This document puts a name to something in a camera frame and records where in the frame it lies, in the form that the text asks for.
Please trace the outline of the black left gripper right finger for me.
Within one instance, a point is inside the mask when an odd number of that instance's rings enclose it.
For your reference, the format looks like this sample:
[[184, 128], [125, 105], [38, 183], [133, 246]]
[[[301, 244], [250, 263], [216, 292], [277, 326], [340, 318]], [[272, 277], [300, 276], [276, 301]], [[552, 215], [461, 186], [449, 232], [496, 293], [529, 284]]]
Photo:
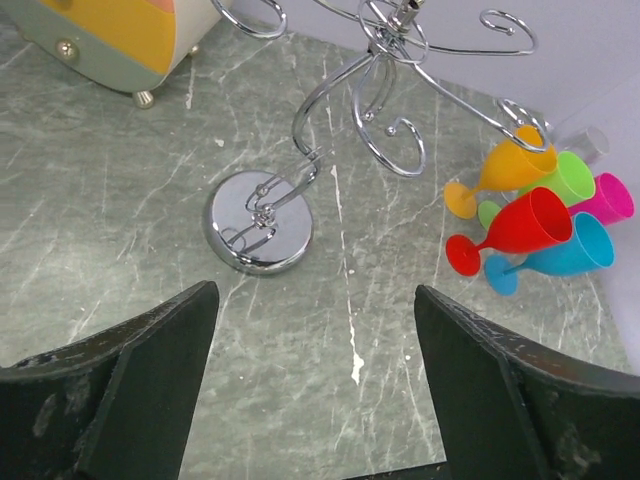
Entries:
[[639, 379], [545, 347], [432, 287], [415, 292], [452, 479], [636, 479]]

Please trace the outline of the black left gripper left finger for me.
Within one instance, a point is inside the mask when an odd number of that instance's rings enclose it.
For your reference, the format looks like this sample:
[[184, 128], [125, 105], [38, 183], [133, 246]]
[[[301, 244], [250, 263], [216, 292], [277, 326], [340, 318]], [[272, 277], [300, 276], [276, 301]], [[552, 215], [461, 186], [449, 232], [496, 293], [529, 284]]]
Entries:
[[152, 310], [1, 370], [4, 479], [176, 479], [219, 290]]

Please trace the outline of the blue wine glass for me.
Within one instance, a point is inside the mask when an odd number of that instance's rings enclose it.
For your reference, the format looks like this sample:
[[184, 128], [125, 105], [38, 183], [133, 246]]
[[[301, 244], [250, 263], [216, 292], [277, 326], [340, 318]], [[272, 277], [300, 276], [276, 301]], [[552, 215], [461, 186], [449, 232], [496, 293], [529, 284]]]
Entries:
[[490, 255], [484, 264], [484, 274], [491, 288], [503, 296], [513, 295], [522, 270], [568, 277], [611, 267], [616, 252], [605, 226], [585, 212], [574, 215], [572, 222], [573, 235], [568, 242], [531, 253], [518, 265], [504, 255]]

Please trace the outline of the red wine glass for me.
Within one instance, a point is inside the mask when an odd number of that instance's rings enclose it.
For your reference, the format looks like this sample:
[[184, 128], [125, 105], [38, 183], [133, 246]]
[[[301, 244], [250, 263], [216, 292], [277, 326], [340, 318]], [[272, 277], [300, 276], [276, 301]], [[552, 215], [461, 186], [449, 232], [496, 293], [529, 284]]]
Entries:
[[482, 242], [455, 234], [447, 240], [445, 253], [458, 274], [474, 276], [481, 268], [482, 250], [528, 254], [565, 243], [572, 234], [571, 216], [562, 199], [549, 188], [535, 187], [500, 210]]

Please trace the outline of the chrome wine glass rack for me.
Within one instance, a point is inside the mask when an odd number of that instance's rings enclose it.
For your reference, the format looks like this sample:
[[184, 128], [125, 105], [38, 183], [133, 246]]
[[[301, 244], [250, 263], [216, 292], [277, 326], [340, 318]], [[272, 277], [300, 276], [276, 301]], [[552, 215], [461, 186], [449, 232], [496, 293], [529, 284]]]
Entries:
[[314, 221], [304, 193], [319, 176], [324, 158], [352, 136], [338, 133], [330, 143], [314, 147], [304, 140], [304, 128], [320, 101], [354, 74], [361, 76], [351, 96], [355, 135], [383, 167], [402, 178], [418, 177], [426, 168], [427, 147], [419, 130], [404, 116], [396, 117], [386, 129], [390, 137], [400, 129], [410, 133], [417, 148], [418, 163], [413, 169], [405, 169], [385, 155], [367, 130], [368, 123], [381, 112], [392, 94], [399, 64], [409, 66], [440, 95], [516, 146], [534, 154], [542, 154], [551, 147], [545, 126], [524, 107], [509, 99], [497, 103], [514, 123], [533, 128], [536, 140], [528, 140], [483, 114], [440, 86], [422, 69], [422, 63], [435, 49], [416, 19], [422, 2], [391, 1], [389, 12], [383, 12], [378, 1], [362, 1], [355, 12], [328, 2], [321, 5], [359, 24], [368, 39], [366, 51], [331, 72], [297, 110], [291, 136], [301, 159], [277, 173], [250, 169], [228, 176], [211, 192], [204, 209], [203, 230], [209, 246], [224, 263], [247, 274], [278, 274], [296, 265], [309, 250]]

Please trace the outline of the pink wine glass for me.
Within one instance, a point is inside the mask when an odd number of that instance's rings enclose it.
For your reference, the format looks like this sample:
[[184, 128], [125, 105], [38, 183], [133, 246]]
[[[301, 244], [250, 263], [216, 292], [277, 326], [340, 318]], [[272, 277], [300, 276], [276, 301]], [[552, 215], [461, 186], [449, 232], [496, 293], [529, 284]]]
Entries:
[[634, 199], [626, 185], [617, 176], [604, 172], [598, 175], [594, 182], [596, 186], [594, 196], [570, 207], [571, 216], [588, 213], [604, 226], [613, 225], [634, 216]]

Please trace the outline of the green wine glass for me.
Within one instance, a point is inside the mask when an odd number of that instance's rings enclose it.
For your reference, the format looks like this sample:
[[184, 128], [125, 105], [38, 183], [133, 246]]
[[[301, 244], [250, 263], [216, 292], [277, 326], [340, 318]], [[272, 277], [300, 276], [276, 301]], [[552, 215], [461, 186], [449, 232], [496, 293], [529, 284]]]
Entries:
[[529, 193], [535, 187], [549, 188], [567, 207], [592, 198], [596, 190], [591, 170], [578, 155], [570, 151], [557, 152], [555, 171], [519, 190], [513, 190], [516, 192], [515, 198]]

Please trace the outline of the orange wine glass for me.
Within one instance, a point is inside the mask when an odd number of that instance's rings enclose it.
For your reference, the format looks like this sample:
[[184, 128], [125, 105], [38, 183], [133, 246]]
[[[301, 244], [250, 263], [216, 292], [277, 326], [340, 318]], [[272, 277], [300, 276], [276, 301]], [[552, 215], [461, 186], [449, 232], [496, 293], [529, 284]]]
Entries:
[[477, 212], [478, 192], [519, 190], [553, 173], [556, 166], [557, 152], [552, 144], [536, 153], [509, 139], [503, 140], [489, 152], [474, 188], [459, 182], [445, 185], [445, 205], [457, 217], [471, 219]]

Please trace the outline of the clear wine glass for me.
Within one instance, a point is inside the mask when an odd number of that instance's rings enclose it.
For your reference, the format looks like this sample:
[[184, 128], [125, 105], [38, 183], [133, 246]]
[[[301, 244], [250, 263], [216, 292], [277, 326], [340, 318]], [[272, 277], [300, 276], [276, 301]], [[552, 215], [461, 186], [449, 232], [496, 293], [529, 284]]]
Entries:
[[559, 152], [575, 153], [587, 165], [594, 165], [610, 153], [608, 137], [593, 125], [572, 133], [563, 133], [560, 129], [554, 129], [550, 133], [550, 139]]

